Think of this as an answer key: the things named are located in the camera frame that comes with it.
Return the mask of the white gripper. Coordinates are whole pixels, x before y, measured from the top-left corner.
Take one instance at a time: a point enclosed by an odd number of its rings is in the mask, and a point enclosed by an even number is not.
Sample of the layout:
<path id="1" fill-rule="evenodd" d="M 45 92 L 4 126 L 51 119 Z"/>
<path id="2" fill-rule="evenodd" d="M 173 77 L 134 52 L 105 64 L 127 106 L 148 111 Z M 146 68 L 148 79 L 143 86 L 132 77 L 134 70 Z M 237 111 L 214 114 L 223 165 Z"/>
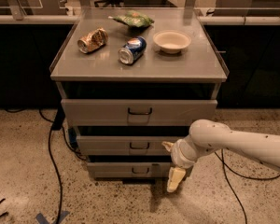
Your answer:
<path id="1" fill-rule="evenodd" d="M 186 175 L 185 169 L 193 166 L 205 154 L 205 149 L 195 145 L 189 135 L 175 143 L 163 141 L 161 144 L 171 152 L 172 162 L 177 166 L 170 168 L 167 182 L 167 191 L 174 192 Z"/>

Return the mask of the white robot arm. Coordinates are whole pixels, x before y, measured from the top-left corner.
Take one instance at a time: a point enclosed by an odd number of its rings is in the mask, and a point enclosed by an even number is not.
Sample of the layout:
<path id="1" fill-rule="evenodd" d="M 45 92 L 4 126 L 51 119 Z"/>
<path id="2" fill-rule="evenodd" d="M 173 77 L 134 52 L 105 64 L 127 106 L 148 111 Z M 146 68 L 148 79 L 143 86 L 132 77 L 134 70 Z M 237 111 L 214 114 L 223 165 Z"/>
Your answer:
<path id="1" fill-rule="evenodd" d="M 189 135 L 174 143 L 162 145 L 171 153 L 167 191 L 174 192 L 186 171 L 203 156 L 227 149 L 280 172 L 280 135 L 232 130 L 229 126 L 208 119 L 194 121 Z"/>

